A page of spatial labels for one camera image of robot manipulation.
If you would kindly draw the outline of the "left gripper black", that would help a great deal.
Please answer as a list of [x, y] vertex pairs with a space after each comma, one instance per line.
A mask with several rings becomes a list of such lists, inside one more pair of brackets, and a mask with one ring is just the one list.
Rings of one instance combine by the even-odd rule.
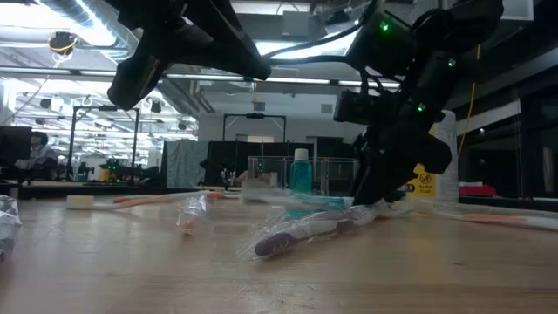
[[117, 66], [109, 100], [131, 109], [173, 63], [266, 79], [270, 66], [240, 27], [229, 0], [105, 0], [127, 29], [142, 30], [133, 55]]

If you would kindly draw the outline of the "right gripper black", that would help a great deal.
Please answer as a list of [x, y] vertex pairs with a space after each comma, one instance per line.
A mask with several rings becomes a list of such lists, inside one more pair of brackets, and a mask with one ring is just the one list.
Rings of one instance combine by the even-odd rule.
[[[405, 162], [420, 164], [430, 173], [443, 174], [453, 160], [448, 144], [430, 133], [446, 116], [437, 107], [422, 103], [398, 103], [391, 92], [370, 96], [368, 126], [364, 132], [367, 147], [390, 151]], [[358, 171], [351, 188], [353, 205], [371, 205], [412, 179], [408, 168], [370, 167], [370, 149], [357, 154]]]

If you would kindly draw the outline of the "clear acrylic organizer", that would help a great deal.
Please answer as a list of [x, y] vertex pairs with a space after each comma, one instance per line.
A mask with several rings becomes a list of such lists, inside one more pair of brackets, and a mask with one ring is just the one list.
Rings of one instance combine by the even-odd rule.
[[[246, 172], [248, 184], [270, 188], [289, 188], [293, 157], [249, 156]], [[348, 196], [357, 175], [358, 162], [351, 158], [309, 157], [312, 193]]]

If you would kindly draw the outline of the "teal mouthwash bottle white cap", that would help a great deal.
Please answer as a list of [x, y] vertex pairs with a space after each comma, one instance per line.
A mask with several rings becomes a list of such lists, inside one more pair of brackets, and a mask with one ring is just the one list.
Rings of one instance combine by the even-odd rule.
[[312, 165], [309, 162], [309, 151], [297, 148], [290, 166], [289, 188], [294, 194], [310, 195], [312, 193]]

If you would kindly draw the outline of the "small plastic wrapper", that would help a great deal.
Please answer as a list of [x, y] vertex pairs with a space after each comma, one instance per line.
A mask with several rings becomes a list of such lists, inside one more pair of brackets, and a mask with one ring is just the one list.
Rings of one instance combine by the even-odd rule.
[[176, 226], [188, 236], [209, 236], [213, 225], [208, 219], [208, 204], [205, 195], [191, 196], [177, 201]]

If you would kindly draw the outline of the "orange white toothbrush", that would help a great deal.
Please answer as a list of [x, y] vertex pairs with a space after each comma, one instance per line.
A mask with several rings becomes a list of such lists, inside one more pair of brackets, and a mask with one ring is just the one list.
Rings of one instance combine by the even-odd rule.
[[199, 190], [194, 192], [168, 194], [168, 195], [152, 195], [152, 196], [129, 196], [114, 199], [112, 203], [97, 203], [95, 197], [90, 195], [68, 195], [66, 197], [65, 208], [70, 210], [101, 210], [114, 211], [124, 208], [131, 208], [139, 205], [147, 204], [164, 204], [174, 201], [181, 201], [197, 197], [206, 197], [211, 199], [222, 199], [225, 197], [223, 192], [215, 192], [209, 190]]

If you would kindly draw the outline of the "plastic at edge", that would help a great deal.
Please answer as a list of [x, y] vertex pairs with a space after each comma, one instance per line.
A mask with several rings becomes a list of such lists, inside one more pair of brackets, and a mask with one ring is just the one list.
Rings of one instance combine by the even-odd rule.
[[0, 264], [12, 254], [21, 228], [17, 200], [0, 195]]

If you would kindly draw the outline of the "white yellow wipes canister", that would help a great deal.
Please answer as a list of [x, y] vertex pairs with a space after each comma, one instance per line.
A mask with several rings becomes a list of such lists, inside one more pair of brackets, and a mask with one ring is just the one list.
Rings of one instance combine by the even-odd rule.
[[452, 161], [443, 174], [428, 173], [423, 165], [418, 164], [413, 170], [418, 177], [406, 183], [406, 195], [423, 199], [458, 202], [459, 170], [456, 116], [455, 113], [448, 110], [443, 110], [442, 113], [445, 117], [431, 127], [429, 134], [449, 146], [452, 152]]

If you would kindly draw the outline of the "grey ceiling box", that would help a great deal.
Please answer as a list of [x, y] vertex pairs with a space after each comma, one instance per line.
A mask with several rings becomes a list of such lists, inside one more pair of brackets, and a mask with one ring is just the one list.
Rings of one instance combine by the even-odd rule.
[[282, 35], [284, 37], [306, 38], [310, 34], [310, 14], [305, 11], [284, 11], [282, 13]]

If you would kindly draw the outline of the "red box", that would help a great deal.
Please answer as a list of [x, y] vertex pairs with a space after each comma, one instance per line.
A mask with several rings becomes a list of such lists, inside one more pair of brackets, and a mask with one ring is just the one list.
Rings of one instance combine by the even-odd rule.
[[491, 186], [463, 186], [459, 187], [460, 196], [495, 197], [496, 189]]

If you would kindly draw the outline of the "black partition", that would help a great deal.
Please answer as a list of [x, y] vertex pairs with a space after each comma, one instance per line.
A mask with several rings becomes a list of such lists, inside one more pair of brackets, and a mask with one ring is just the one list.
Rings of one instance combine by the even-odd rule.
[[211, 141], [208, 157], [201, 165], [205, 168], [206, 186], [240, 186], [246, 180], [249, 156], [293, 157], [297, 148], [306, 148], [309, 157], [357, 159], [351, 145], [338, 140], [319, 139], [313, 143], [291, 141], [254, 143], [243, 141]]

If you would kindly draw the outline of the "person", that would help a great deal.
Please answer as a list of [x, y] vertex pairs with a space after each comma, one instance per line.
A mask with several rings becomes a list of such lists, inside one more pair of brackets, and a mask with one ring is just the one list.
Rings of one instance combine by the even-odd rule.
[[47, 181], [53, 180], [57, 175], [58, 155], [48, 146], [48, 135], [41, 132], [31, 133], [30, 158], [23, 160], [21, 168], [33, 170]]

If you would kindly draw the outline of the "white ceiling vent box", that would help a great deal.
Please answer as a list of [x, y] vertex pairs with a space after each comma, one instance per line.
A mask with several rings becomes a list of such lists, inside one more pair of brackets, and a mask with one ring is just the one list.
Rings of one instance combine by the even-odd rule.
[[503, 20], [533, 21], [534, 0], [502, 0]]

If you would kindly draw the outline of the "black background monitor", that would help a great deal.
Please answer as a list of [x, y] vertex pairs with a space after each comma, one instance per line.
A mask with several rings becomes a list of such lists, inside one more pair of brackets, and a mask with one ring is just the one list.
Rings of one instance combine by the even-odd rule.
[[0, 167], [14, 165], [31, 156], [32, 129], [26, 126], [0, 126]]

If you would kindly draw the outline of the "black gantry frame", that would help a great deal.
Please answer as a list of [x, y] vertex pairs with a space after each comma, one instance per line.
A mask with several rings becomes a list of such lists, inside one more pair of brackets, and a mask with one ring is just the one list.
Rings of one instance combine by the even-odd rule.
[[[73, 167], [72, 167], [72, 158], [73, 158], [73, 145], [76, 135], [76, 125], [77, 122], [82, 119], [86, 114], [88, 114], [91, 110], [98, 110], [101, 112], [117, 112], [119, 109], [116, 106], [109, 106], [109, 105], [101, 105], [101, 106], [74, 106], [73, 114], [71, 117], [71, 133], [70, 133], [70, 145], [69, 151], [67, 155], [67, 162], [66, 162], [66, 176], [65, 178], [69, 180], [73, 176]], [[140, 110], [138, 108], [133, 108], [133, 112], [135, 112], [135, 118], [132, 119], [134, 123], [134, 131], [133, 131], [133, 153], [132, 153], [132, 161], [131, 161], [131, 168], [132, 173], [130, 174], [128, 185], [132, 186], [134, 184], [134, 174], [135, 174], [135, 160], [136, 160], [136, 151], [137, 151], [137, 143], [138, 143], [138, 132], [139, 132], [139, 125], [140, 125]]]
[[222, 130], [221, 130], [221, 140], [225, 141], [226, 140], [226, 133], [227, 133], [227, 129], [229, 128], [229, 126], [227, 125], [227, 118], [229, 117], [235, 117], [235, 118], [239, 118], [239, 117], [243, 117], [246, 119], [281, 119], [282, 120], [282, 142], [287, 142], [287, 136], [286, 136], [286, 131], [287, 131], [287, 116], [285, 115], [269, 115], [269, 114], [264, 114], [264, 113], [224, 113], [223, 114], [223, 118], [222, 118]]

